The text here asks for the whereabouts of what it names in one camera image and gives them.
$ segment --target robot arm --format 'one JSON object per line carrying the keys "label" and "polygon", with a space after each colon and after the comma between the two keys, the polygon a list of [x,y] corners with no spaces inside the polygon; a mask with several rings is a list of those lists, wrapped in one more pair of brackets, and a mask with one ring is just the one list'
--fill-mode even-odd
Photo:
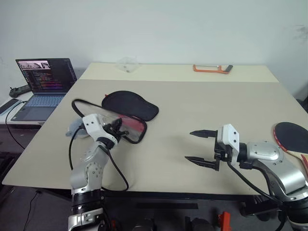
{"label": "robot arm", "polygon": [[91,114],[83,117],[82,121],[94,143],[71,173],[72,215],[68,219],[68,231],[81,227],[84,231],[107,231],[108,224],[101,202],[103,170],[109,160],[109,150],[127,133],[119,131],[121,119],[105,124],[101,115]]}
{"label": "robot arm", "polygon": [[215,138],[214,162],[199,157],[187,156],[186,159],[219,171],[219,162],[228,162],[230,168],[236,162],[240,168],[257,169],[264,175],[270,195],[275,196],[285,209],[288,219],[296,230],[308,228],[308,186],[302,172],[287,158],[283,150],[267,141],[247,144],[239,142],[239,133],[231,124],[217,131],[200,130],[190,134],[198,137]]}

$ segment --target red part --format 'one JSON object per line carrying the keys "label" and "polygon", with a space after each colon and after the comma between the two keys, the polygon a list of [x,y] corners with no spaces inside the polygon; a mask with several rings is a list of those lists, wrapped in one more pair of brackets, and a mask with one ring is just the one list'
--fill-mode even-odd
{"label": "red part", "polygon": [[220,230],[221,231],[232,231],[230,227],[230,219],[231,215],[228,212],[223,212],[222,214],[218,215],[219,223],[220,223]]}

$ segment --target orange tool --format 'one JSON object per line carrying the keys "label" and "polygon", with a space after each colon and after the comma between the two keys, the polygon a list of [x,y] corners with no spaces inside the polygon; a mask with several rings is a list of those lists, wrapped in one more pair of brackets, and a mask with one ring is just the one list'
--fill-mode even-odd
{"label": "orange tool", "polygon": [[223,212],[218,215],[221,231],[232,231],[230,227],[230,216],[231,215],[228,212]]}
{"label": "orange tool", "polygon": [[221,66],[214,66],[217,67],[217,70],[203,70],[203,69],[197,69],[198,66],[207,66],[207,67],[213,67],[213,66],[208,66],[208,65],[193,65],[193,70],[197,72],[211,72],[211,73],[220,73],[220,74],[229,74],[231,69],[233,68],[232,65],[229,65],[226,70],[222,70]]}

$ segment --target red paddle edge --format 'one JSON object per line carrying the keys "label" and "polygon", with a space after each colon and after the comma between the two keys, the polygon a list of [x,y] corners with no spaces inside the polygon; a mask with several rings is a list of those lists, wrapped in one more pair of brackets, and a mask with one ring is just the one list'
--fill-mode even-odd
{"label": "red paddle edge", "polygon": [[281,147],[282,150],[284,150],[285,152],[287,152],[288,150],[279,142],[277,135],[276,135],[276,131],[275,131],[276,126],[274,127],[273,131],[274,131],[274,138],[275,141],[278,143],[279,147]]}

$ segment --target black fabric cover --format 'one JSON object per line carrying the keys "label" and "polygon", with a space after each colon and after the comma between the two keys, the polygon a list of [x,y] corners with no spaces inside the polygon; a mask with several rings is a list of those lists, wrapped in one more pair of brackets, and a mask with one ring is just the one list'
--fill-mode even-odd
{"label": "black fabric cover", "polygon": [[147,102],[140,95],[126,90],[107,95],[102,101],[102,108],[126,116],[135,116],[144,121],[152,120],[159,112],[157,106]]}

